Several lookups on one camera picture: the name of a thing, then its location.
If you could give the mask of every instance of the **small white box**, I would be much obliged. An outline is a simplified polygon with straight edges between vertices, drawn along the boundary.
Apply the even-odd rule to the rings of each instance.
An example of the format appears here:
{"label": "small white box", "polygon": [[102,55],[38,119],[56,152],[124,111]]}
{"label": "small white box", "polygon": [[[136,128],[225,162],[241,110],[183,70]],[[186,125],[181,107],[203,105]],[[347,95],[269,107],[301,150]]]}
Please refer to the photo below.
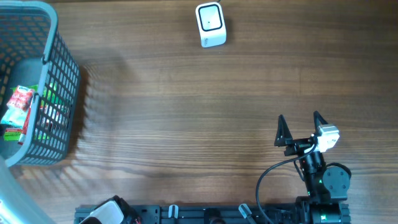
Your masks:
{"label": "small white box", "polygon": [[226,29],[221,5],[217,2],[201,4],[196,9],[202,47],[225,43]]}

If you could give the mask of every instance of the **wooden table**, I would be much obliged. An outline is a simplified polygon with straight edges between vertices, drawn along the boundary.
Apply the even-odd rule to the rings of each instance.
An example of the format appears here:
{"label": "wooden table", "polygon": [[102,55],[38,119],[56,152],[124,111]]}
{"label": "wooden table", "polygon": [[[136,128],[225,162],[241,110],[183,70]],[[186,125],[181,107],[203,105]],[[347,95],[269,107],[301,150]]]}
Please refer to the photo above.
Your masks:
{"label": "wooden table", "polygon": [[[58,2],[81,68],[67,159],[13,167],[57,222],[117,194],[138,204],[255,203],[261,172],[286,159],[312,113],[341,138],[325,154],[353,172],[353,223],[398,218],[398,2],[223,0],[227,43],[200,45],[201,1]],[[305,195],[293,164],[271,172],[262,202]]]}

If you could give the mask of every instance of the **basket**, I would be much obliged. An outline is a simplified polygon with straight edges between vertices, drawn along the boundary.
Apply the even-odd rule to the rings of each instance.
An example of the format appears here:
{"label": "basket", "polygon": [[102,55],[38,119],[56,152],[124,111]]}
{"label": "basket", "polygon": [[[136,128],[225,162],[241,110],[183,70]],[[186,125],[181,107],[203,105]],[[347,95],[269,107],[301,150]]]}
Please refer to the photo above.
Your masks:
{"label": "basket", "polygon": [[23,145],[0,139],[8,167],[65,158],[79,84],[79,68],[58,32],[55,10],[44,2],[0,1],[0,117],[11,88],[37,85]]}

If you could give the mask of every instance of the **white device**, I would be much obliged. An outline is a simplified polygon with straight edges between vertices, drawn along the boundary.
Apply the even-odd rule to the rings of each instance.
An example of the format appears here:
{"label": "white device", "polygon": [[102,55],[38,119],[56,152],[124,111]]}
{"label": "white device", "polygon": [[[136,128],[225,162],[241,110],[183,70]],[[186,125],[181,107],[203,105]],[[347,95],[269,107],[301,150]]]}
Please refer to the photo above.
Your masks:
{"label": "white device", "polygon": [[202,47],[221,45],[226,41],[226,28],[221,5],[217,2],[201,4],[196,9]]}

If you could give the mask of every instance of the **black mount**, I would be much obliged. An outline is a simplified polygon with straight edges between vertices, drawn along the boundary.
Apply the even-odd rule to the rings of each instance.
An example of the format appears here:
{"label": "black mount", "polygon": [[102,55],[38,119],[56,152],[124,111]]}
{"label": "black mount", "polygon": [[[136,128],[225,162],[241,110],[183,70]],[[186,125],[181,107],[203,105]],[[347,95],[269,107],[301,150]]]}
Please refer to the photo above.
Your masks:
{"label": "black mount", "polygon": [[[302,156],[314,144],[318,144],[320,126],[328,124],[319,112],[313,113],[315,133],[309,138],[293,139],[283,115],[279,116],[275,146],[286,147],[285,156]],[[347,199],[351,171],[339,163],[325,163],[322,153],[313,151],[294,163],[298,174],[305,182],[308,196],[297,197],[295,203],[265,204],[266,215],[276,224],[349,224],[351,218]],[[160,207],[158,205],[129,206],[122,198],[115,200],[123,211],[123,224],[269,224],[257,206],[246,206],[245,214],[236,206],[205,207]],[[96,206],[76,209],[75,224],[79,224]]]}

